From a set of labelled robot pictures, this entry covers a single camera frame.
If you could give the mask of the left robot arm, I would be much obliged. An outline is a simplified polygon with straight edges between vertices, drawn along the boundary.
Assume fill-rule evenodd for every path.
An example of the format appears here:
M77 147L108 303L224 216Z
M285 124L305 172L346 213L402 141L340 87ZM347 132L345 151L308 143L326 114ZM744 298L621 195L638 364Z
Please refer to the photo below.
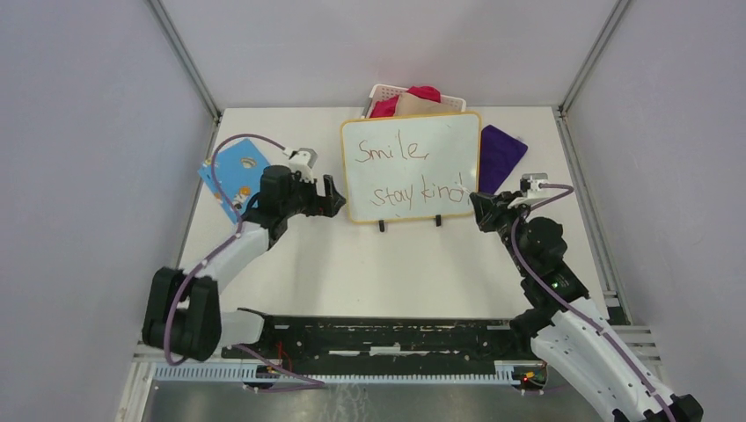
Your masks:
M249 309L223 311L220 294L256 258L270 251L296 215L336 216L346 204L333 177L317 182L300 171L270 165L260 189L240 209L234 233L190 270L164 266L152 278L142 327L145 345L164 351L172 361L207 360L216 350L243 345L255 358L276 347L275 333L264 327L263 313Z

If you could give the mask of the yellow framed whiteboard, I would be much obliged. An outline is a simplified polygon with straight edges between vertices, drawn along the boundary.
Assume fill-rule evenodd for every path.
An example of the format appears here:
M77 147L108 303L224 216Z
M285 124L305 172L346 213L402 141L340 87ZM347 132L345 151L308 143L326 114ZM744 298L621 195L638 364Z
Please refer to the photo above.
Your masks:
M479 181L476 112L348 120L340 126L347 212L373 223L465 216Z

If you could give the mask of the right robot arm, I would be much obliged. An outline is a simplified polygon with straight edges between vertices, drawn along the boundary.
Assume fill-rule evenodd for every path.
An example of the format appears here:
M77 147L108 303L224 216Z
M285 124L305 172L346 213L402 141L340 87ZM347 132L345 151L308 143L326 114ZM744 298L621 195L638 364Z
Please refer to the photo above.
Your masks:
M564 261L560 223L532 217L521 192L471 193L477 227L496 233L522 276L530 309L513 318L508 348L553 367L605 421L700 421L704 409L678 395L635 356Z

